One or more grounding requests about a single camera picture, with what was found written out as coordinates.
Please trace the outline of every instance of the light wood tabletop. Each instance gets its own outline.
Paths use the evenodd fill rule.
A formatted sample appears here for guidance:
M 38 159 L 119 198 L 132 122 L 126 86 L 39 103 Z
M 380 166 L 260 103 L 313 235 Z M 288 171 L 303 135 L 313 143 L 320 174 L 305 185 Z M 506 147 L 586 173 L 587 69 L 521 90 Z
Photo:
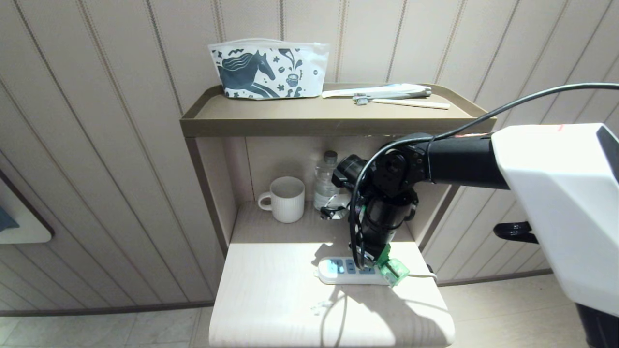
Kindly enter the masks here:
M 326 256 L 350 256 L 345 220 L 323 221 L 306 202 L 282 224 L 244 203 L 210 323 L 212 347 L 445 347 L 454 323 L 432 278 L 381 285 L 326 285 L 314 276 Z M 428 269 L 406 226 L 391 257 L 412 274 Z

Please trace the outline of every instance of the white power strip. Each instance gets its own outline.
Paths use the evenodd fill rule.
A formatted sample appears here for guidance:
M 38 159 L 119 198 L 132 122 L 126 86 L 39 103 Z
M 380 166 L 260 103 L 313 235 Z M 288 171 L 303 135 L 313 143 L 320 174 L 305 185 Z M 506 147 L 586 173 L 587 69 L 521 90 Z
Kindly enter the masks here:
M 318 263 L 317 275 L 325 284 L 388 285 L 377 267 L 360 271 L 352 258 L 327 257 Z

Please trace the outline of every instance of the wooden shelf surface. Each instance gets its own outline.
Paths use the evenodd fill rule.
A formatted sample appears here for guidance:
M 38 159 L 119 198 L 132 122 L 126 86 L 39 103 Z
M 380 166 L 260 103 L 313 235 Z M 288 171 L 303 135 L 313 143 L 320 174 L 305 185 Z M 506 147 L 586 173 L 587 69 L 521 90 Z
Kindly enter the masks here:
M 377 84 L 326 84 L 324 90 L 376 86 Z M 369 103 L 355 105 L 347 98 L 298 98 L 277 100 L 232 99 L 213 87 L 181 118 L 185 137 L 222 136 L 366 136 L 438 134 L 468 123 L 484 110 L 453 91 L 438 85 L 433 95 L 420 100 L 449 103 L 448 110 Z M 470 128 L 487 132 L 495 120 Z
M 432 278 L 382 285 L 326 285 L 317 261 L 349 256 L 344 220 L 323 221 L 306 202 L 282 224 L 255 202 L 236 218 L 210 322 L 212 347 L 445 347 L 454 324 Z M 406 227 L 391 256 L 411 273 L 428 269 Z

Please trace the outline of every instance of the ribbed ceramic mug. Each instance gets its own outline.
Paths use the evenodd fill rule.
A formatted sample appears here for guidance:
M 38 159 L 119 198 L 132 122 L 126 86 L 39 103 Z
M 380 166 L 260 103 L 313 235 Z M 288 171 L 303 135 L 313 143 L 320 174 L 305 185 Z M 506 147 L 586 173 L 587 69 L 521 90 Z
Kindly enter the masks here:
M 262 201 L 270 198 L 270 204 Z M 275 220 L 289 224 L 303 216 L 305 208 L 305 185 L 292 176 L 283 176 L 271 183 L 270 191 L 258 197 L 258 206 L 271 211 Z

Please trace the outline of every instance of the horse print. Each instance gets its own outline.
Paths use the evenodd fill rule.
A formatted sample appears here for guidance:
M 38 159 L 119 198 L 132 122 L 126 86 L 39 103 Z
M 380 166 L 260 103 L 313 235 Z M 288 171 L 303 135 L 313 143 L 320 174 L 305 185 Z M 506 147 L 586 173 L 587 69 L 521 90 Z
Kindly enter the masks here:
M 279 98 L 272 89 L 254 82 L 258 70 L 275 80 L 275 74 L 267 62 L 267 54 L 244 53 L 238 57 L 226 58 L 222 65 L 218 65 L 219 78 L 222 84 L 229 89 L 245 89 L 249 92 L 263 96 L 264 98 Z

